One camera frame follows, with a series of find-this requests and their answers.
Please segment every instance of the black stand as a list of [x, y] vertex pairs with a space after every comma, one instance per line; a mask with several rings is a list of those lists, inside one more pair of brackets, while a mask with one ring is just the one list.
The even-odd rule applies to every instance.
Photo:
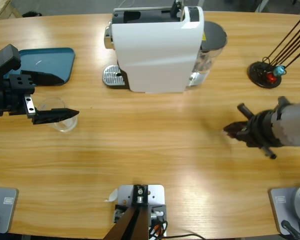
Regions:
[[282, 80], [281, 76], [277, 76], [275, 82], [268, 81], [267, 73], [273, 72], [274, 69], [275, 67], [269, 63], [257, 61], [248, 67], [247, 74], [249, 79], [259, 87], [273, 89], [278, 87]]

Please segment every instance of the gray floor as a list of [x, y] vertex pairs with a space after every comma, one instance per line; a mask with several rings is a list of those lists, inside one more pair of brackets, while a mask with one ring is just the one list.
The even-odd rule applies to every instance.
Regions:
[[[13, 0], [13, 5], [21, 14], [35, 11], [44, 16], [68, 14], [111, 13], [123, 0]], [[170, 6], [173, 0], [126, 0], [121, 7], [163, 7]], [[253, 12], [260, 0], [205, 0], [205, 11]], [[197, 4], [198, 0], [186, 0], [187, 5]], [[263, 12], [298, 14], [300, 0], [292, 5], [292, 0], [269, 0]]]

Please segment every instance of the white coffee machine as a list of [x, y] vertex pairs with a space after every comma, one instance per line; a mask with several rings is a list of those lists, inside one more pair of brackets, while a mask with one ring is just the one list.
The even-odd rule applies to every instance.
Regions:
[[110, 88], [133, 92], [183, 92], [189, 85], [204, 35], [199, 6], [116, 8], [104, 44], [114, 49], [117, 65], [102, 80]]

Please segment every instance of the cable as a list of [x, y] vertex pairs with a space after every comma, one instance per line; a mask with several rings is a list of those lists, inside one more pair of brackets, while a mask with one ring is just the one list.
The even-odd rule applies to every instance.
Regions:
[[194, 237], [198, 237], [202, 240], [206, 240], [203, 236], [200, 236], [199, 234], [196, 234], [196, 233], [190, 233], [190, 234], [184, 234], [184, 235], [175, 235], [175, 236], [162, 236], [158, 239], [177, 239], [177, 238], [185, 238], [185, 237], [190, 237], [190, 236], [194, 236]]
[[177, 238], [185, 238], [185, 237], [194, 236], [194, 237], [200, 238], [202, 240], [206, 240], [203, 236], [200, 236], [199, 234], [196, 234], [196, 233], [189, 233], [189, 234], [184, 234], [184, 235], [174, 235], [174, 236], [164, 236], [167, 228], [168, 228], [168, 221], [155, 222], [155, 224], [153, 224], [152, 227], [149, 229], [149, 239], [155, 238], [154, 240], [162, 240], [162, 239], [177, 239]]
[[[121, 8], [121, 6], [126, 2], [127, 0], [123, 0], [120, 5], [117, 7], [118, 9]], [[130, 6], [126, 6], [126, 8], [131, 8], [133, 6], [133, 4], [135, 4], [136, 0], [132, 0], [132, 3], [130, 4]]]

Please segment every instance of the robotic arm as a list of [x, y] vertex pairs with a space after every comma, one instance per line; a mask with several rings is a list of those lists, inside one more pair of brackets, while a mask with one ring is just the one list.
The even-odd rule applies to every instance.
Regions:
[[267, 156], [277, 156], [270, 147], [300, 146], [300, 103], [292, 104], [284, 96], [278, 105], [254, 115], [243, 103], [238, 110], [248, 121], [236, 121], [223, 130], [231, 138], [246, 142], [247, 147], [262, 149]]
[[72, 118], [79, 113], [68, 108], [37, 110], [31, 94], [35, 92], [35, 84], [44, 84], [34, 78], [33, 74], [23, 74], [23, 71], [21, 74], [9, 74], [5, 78], [10, 70], [20, 67], [21, 59], [17, 48], [9, 44], [0, 50], [0, 117], [4, 112], [9, 112], [10, 116], [26, 114], [33, 124], [47, 124]]

